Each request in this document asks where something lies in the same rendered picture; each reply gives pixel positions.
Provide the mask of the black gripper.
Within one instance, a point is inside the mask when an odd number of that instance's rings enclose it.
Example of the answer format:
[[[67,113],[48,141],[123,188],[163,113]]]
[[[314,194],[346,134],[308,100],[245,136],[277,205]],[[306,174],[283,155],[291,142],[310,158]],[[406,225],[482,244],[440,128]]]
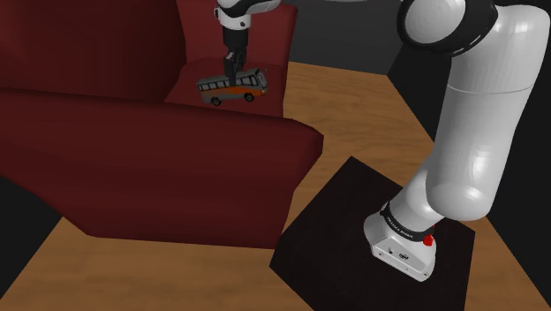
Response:
[[[246,49],[248,46],[249,30],[233,30],[222,27],[223,44],[228,50],[223,59],[224,73],[231,86],[236,85],[237,73],[243,70],[246,61]]]

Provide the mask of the grey and orange toy bus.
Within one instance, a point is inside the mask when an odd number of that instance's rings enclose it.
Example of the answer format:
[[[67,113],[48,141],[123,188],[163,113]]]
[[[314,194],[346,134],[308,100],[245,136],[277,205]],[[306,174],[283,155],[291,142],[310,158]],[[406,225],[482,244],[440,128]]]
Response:
[[[196,82],[204,103],[219,106],[230,99],[244,99],[252,102],[256,97],[268,91],[268,80],[259,68],[253,68],[236,74],[236,83],[230,84],[227,76],[220,75],[198,80]]]

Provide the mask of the dark red sofa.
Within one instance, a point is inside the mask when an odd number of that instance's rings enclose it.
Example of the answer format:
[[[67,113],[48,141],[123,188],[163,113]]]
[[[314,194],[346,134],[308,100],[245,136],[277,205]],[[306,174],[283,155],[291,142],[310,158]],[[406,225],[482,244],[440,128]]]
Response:
[[[297,10],[253,17],[252,102],[223,72],[215,0],[0,0],[0,177],[103,238],[272,249],[323,137],[283,116]]]

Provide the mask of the dark robot stand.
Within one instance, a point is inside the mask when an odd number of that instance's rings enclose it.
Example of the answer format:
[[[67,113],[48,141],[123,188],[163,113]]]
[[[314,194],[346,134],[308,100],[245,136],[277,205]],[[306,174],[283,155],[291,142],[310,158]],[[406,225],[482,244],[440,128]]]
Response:
[[[350,157],[278,241],[271,269],[313,311],[464,311],[475,232],[435,227],[434,272],[419,282],[372,255],[364,220],[400,185]]]

